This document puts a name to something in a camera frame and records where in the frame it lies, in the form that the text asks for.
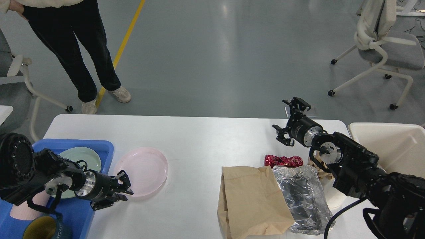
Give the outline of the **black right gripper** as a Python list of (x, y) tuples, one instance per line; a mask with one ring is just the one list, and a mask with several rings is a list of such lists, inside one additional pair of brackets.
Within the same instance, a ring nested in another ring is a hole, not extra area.
[(305, 117), (312, 106), (300, 97), (292, 100), (283, 99), (282, 102), (289, 106), (288, 127), (281, 128), (277, 124), (272, 127), (276, 130), (276, 140), (283, 145), (293, 147), (295, 140), (305, 147), (312, 147), (314, 137), (324, 132), (323, 127), (312, 119)]

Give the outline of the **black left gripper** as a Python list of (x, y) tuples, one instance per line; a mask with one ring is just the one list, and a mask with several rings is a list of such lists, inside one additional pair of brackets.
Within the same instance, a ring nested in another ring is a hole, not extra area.
[(123, 194), (133, 195), (131, 182), (125, 170), (118, 172), (116, 176), (108, 176), (94, 170), (84, 172), (85, 183), (75, 191), (75, 196), (79, 199), (90, 200), (93, 211), (105, 209), (113, 206), (115, 202), (127, 201)]

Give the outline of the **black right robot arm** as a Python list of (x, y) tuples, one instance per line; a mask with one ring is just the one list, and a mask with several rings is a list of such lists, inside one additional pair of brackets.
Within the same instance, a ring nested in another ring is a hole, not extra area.
[(286, 127), (274, 124), (276, 139), (285, 146), (299, 142), (309, 148), (309, 159), (320, 169), (331, 173), (333, 187), (357, 201), (340, 210), (328, 222), (324, 238), (331, 224), (345, 211), (369, 200), (375, 208), (364, 208), (363, 218), (378, 239), (423, 239), (425, 180), (415, 175), (386, 173), (378, 167), (379, 156), (348, 136), (327, 133), (308, 118), (310, 104), (299, 97), (283, 100), (289, 106)]

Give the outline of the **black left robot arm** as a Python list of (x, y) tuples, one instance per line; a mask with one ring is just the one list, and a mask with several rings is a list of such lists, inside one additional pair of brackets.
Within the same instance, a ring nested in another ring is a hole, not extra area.
[(133, 195), (126, 171), (108, 176), (89, 169), (84, 160), (73, 162), (48, 148), (35, 152), (26, 136), (13, 132), (1, 134), (0, 169), (1, 200), (15, 206), (26, 202), (45, 214), (56, 213), (66, 190), (90, 201), (94, 211)]

